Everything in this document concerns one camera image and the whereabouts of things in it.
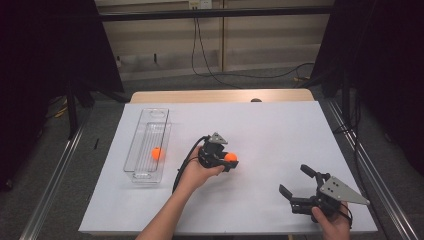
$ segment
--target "cable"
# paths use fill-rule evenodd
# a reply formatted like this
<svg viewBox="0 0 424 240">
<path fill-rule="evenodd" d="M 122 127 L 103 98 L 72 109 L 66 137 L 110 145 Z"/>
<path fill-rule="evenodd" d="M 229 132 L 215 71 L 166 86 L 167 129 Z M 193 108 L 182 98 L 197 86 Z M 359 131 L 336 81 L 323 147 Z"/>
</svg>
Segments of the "cable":
<svg viewBox="0 0 424 240">
<path fill-rule="evenodd" d="M 339 131 L 339 132 L 336 132 L 336 133 L 348 132 L 348 131 L 353 131 L 355 133 L 355 140 L 354 140 L 354 146 L 353 146 L 353 161 L 355 163 L 355 168 L 356 168 L 356 171 L 358 173 L 358 177 L 359 177 L 359 181 L 360 181 L 360 184 L 361 184 L 361 188 L 363 189 L 363 191 L 365 193 L 365 197 L 366 198 L 369 198 L 368 189 L 367 189 L 367 187 L 366 187 L 366 185 L 364 183 L 364 179 L 363 179 L 362 173 L 360 171 L 359 161 L 358 161 L 358 151 L 359 151 L 359 149 L 358 149 L 358 145 L 359 145 L 359 122 L 360 122 L 361 116 L 362 116 L 361 112 L 362 112 L 362 110 L 361 110 L 361 99 L 360 99 L 360 96 L 358 94 L 358 91 L 356 91 L 355 92 L 355 107 L 354 107 L 354 112 L 353 112 L 353 114 L 351 116 L 351 119 L 352 118 L 355 119 L 355 125 L 354 126 L 351 126 L 349 129 L 347 129 L 346 125 L 343 124 L 339 128 L 345 128 L 345 129 L 343 131 Z M 373 202 L 371 202 L 370 206 L 371 206 L 372 210 L 374 211 L 374 214 L 375 214 L 375 216 L 376 216 L 376 218 L 377 218 L 377 220 L 378 220 L 378 222 L 380 224 L 380 227 L 381 227 L 381 229 L 383 231 L 383 234 L 384 234 L 385 238 L 386 239 L 390 239 L 388 237 L 388 235 L 387 235 L 387 232 L 386 232 L 386 230 L 385 230 L 382 222 L 381 222 L 381 218 L 380 218 L 380 216 L 378 215 L 378 213 L 377 213 L 377 211 L 375 209 L 375 206 L 374 206 Z"/>
<path fill-rule="evenodd" d="M 175 177 L 175 181 L 174 181 L 174 186 L 172 187 L 172 193 L 174 193 L 175 189 L 177 189 L 178 183 L 180 182 L 181 176 L 183 175 L 183 172 L 184 172 L 185 168 L 187 167 L 187 165 L 190 163 L 191 160 L 197 158 L 197 156 L 196 156 L 196 157 L 189 159 L 190 155 L 193 153 L 194 149 L 196 149 L 197 145 L 202 140 L 207 140 L 207 139 L 209 139 L 209 136 L 203 136 L 203 137 L 199 138 L 199 140 L 197 140 L 196 143 L 193 145 L 193 147 L 190 149 L 190 152 L 188 152 L 187 157 L 184 159 L 183 163 L 181 164 L 180 169 L 178 169 L 178 173 L 177 173 L 177 176 Z"/>
<path fill-rule="evenodd" d="M 204 61 L 205 61 L 205 63 L 206 63 L 206 67 L 207 67 L 208 72 L 209 72 L 209 74 L 207 74 L 207 75 L 205 75 L 205 74 L 200 74 L 200 73 L 196 72 L 196 69 L 194 68 L 194 52 L 195 52 L 195 48 L 196 48 L 197 34 L 199 34 L 199 41 L 200 41 L 201 48 L 202 48 L 203 58 L 204 58 Z M 314 65 L 314 64 L 315 64 L 315 63 L 303 63 L 303 64 L 300 64 L 300 65 L 296 66 L 295 68 L 293 68 L 292 70 L 290 70 L 290 71 L 288 71 L 288 72 L 285 72 L 285 73 L 283 73 L 283 74 L 279 74 L 279 75 L 275 75 L 275 76 L 255 76 L 255 75 L 245 75 L 245 74 L 236 74 L 236 73 L 212 73 L 212 72 L 211 72 L 211 70 L 210 70 L 210 68 L 209 68 L 208 62 L 207 62 L 207 60 L 206 60 L 205 50 L 204 50 L 204 47 L 203 47 L 203 40 L 202 40 L 202 36 L 201 36 L 201 32 L 200 32 L 199 19 L 197 19 L 197 18 L 196 18 L 196 19 L 194 20 L 194 42 L 193 42 L 193 50 L 192 50 L 192 53 L 191 53 L 191 67 L 192 67 L 192 69 L 193 69 L 193 72 L 194 72 L 197 76 L 200 76 L 200 77 L 213 77 L 216 81 L 218 81 L 218 82 L 219 82 L 219 83 L 221 83 L 221 84 L 225 84 L 225 85 L 227 85 L 227 86 L 231 86 L 231 87 L 239 88 L 239 89 L 240 89 L 241 87 L 238 87 L 238 86 L 235 86 L 235 85 L 232 85 L 232 84 L 228 84 L 228 83 L 224 83 L 224 82 L 222 82 L 222 81 L 220 81 L 220 80 L 216 79 L 216 76 L 236 76 L 236 77 L 246 77 L 246 78 L 272 79 L 272 78 L 284 77 L 284 76 L 287 76 L 287 75 L 289 75 L 290 73 L 292 73 L 292 72 L 295 72 L 295 71 L 296 71 L 297 76 L 298 76 L 298 78 L 299 78 L 299 74 L 298 74 L 298 72 L 297 72 L 297 71 L 298 71 L 301 67 L 303 67 L 303 66 L 307 66 L 307 65 Z"/>
<path fill-rule="evenodd" d="M 218 80 L 218 78 L 216 78 L 215 75 L 211 72 L 211 69 L 209 68 L 208 60 L 206 59 L 205 50 L 203 48 L 203 41 L 202 41 L 202 35 L 200 34 L 200 24 L 199 24 L 199 19 L 198 18 L 195 18 L 194 19 L 194 31 L 195 31 L 195 34 L 194 34 L 193 52 L 191 54 L 191 66 L 193 68 L 193 71 L 196 73 L 196 75 L 200 75 L 200 74 L 198 74 L 194 70 L 194 66 L 193 66 L 193 64 L 194 64 L 194 61 L 193 61 L 193 58 L 194 57 L 193 56 L 194 56 L 194 49 L 196 47 L 196 36 L 197 36 L 196 32 L 198 31 L 200 45 L 202 46 L 203 59 L 205 60 L 205 64 L 206 64 L 206 67 L 207 67 L 207 69 L 209 71 L 210 76 L 212 76 L 215 79 L 215 81 L 217 81 L 217 82 L 219 82 L 221 84 L 224 84 L 224 85 L 227 85 L 227 86 L 230 86 L 230 87 L 233 87 L 233 88 L 237 88 L 237 89 L 242 89 L 241 87 L 238 87 L 238 86 L 235 86 L 235 85 L 232 85 L 232 84 L 229 84 L 229 83 L 225 83 L 225 82 L 222 82 L 222 81 Z"/>
</svg>

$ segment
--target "human arm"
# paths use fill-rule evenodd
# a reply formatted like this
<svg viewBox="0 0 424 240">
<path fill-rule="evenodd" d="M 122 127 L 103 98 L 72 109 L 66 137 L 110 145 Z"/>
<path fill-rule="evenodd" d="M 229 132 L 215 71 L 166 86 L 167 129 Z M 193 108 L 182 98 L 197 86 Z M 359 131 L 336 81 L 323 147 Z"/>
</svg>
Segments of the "human arm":
<svg viewBox="0 0 424 240">
<path fill-rule="evenodd" d="M 184 207 L 193 192 L 202 186 L 209 177 L 219 175 L 224 170 L 224 166 L 204 168 L 197 160 L 198 150 L 197 147 L 189 157 L 191 160 L 185 168 L 174 193 L 140 232 L 136 240 L 171 239 Z"/>
<path fill-rule="evenodd" d="M 348 214 L 347 202 L 342 202 L 340 211 L 345 215 Z M 318 207 L 312 208 L 312 214 L 321 225 L 324 240 L 349 240 L 350 225 L 349 220 L 340 214 L 334 219 L 327 219 L 324 213 Z"/>
</svg>

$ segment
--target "clear plastic container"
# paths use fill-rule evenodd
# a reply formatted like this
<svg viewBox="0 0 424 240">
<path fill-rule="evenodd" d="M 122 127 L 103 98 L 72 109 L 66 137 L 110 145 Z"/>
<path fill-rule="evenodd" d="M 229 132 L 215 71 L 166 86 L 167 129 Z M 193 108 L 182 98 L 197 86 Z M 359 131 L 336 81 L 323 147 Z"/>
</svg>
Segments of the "clear plastic container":
<svg viewBox="0 0 424 240">
<path fill-rule="evenodd" d="M 151 185 L 162 180 L 170 132 L 169 109 L 146 108 L 141 111 L 124 166 L 133 183 Z"/>
</svg>

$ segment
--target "white table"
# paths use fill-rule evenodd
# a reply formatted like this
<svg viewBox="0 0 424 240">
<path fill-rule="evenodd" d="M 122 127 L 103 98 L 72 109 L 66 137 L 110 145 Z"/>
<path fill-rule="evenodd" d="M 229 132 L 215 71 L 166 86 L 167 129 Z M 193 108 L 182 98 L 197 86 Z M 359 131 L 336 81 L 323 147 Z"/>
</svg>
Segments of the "white table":
<svg viewBox="0 0 424 240">
<path fill-rule="evenodd" d="M 131 183 L 123 172 L 143 108 L 169 108 L 172 123 L 162 181 Z M 138 234 L 171 194 L 183 159 L 201 136 L 219 132 L 239 165 L 210 179 L 189 200 L 176 235 L 268 235 L 320 232 L 307 215 L 292 214 L 279 184 L 295 197 L 315 194 L 307 164 L 358 187 L 318 102 L 127 104 L 79 231 Z M 366 206 L 350 204 L 352 233 L 377 231 Z"/>
</svg>

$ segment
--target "wall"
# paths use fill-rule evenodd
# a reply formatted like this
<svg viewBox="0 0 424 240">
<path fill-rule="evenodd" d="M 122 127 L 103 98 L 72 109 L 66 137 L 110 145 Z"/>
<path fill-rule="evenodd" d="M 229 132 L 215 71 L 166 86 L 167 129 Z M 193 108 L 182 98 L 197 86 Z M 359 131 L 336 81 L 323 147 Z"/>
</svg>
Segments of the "wall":
<svg viewBox="0 0 424 240">
<path fill-rule="evenodd" d="M 188 1 L 98 0 L 100 13 L 187 10 Z M 329 6 L 332 0 L 214 0 L 213 8 Z M 329 15 L 199 19 L 196 72 L 293 67 L 314 62 Z M 105 22 L 122 80 L 193 74 L 193 19 Z"/>
</svg>

